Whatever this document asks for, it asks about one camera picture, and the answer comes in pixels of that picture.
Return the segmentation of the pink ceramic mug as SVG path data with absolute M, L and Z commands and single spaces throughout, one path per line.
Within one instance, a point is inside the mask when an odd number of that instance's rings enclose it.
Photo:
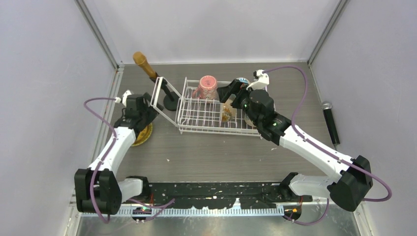
M 217 99 L 217 80 L 211 75 L 205 75 L 199 80 L 198 87 L 193 91 L 192 98 L 204 100 Z

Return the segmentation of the small yellow patterned plate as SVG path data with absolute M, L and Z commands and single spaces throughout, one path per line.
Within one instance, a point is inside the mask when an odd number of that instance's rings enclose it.
M 142 130 L 139 133 L 137 139 L 135 140 L 135 142 L 131 146 L 132 147 L 137 147 L 137 146 L 143 144 L 144 142 L 146 142 L 150 138 L 150 136 L 152 134 L 152 131 L 153 131 L 153 124 L 151 123 L 151 124 L 147 125 L 145 127 L 145 129 Z

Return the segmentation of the white floral bowl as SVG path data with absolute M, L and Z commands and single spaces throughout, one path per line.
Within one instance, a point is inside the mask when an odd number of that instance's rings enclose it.
M 237 110 L 232 107 L 233 99 L 229 98 L 225 103 L 221 104 L 221 121 L 230 122 L 235 119 Z

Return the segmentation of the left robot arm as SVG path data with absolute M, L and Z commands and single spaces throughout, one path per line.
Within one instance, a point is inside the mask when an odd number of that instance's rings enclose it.
M 122 116 L 109 126 L 110 139 L 99 156 L 85 169 L 74 175 L 76 206 L 79 212 L 96 213 L 98 216 L 115 215 L 122 203 L 130 198 L 146 203 L 151 196 L 146 177 L 127 177 L 116 180 L 119 166 L 141 131 L 158 116 L 150 104 L 151 95 L 132 94 L 127 90 L 122 97 L 113 99 L 124 106 Z

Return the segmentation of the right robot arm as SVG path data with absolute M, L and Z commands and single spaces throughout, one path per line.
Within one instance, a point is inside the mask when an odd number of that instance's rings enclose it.
M 361 155 L 352 158 L 337 152 L 312 138 L 275 111 L 267 91 L 252 87 L 234 79 L 217 88 L 217 93 L 222 103 L 234 96 L 232 107 L 243 110 L 265 140 L 291 150 L 325 173 L 322 177 L 288 174 L 282 182 L 281 197 L 288 202 L 302 195 L 329 198 L 340 208 L 355 211 L 373 186 L 370 162 Z

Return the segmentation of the blue ceramic mug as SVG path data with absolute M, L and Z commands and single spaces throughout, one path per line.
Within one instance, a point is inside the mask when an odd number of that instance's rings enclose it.
M 250 81 L 243 77 L 237 78 L 237 80 L 239 80 L 241 83 L 250 84 Z

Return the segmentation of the black microphone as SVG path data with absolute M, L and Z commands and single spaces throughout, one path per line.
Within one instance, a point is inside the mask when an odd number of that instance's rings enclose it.
M 325 101 L 322 103 L 321 108 L 323 111 L 331 142 L 334 146 L 337 146 L 340 144 L 340 139 L 337 132 L 334 116 L 332 113 L 332 104 L 330 102 Z

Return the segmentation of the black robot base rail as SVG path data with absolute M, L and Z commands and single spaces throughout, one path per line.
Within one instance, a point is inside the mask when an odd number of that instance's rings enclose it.
M 162 206 L 170 200 L 176 209 L 230 209 L 238 201 L 244 209 L 268 209 L 273 204 L 309 203 L 312 196 L 290 193 L 278 182 L 151 182 L 128 203 Z

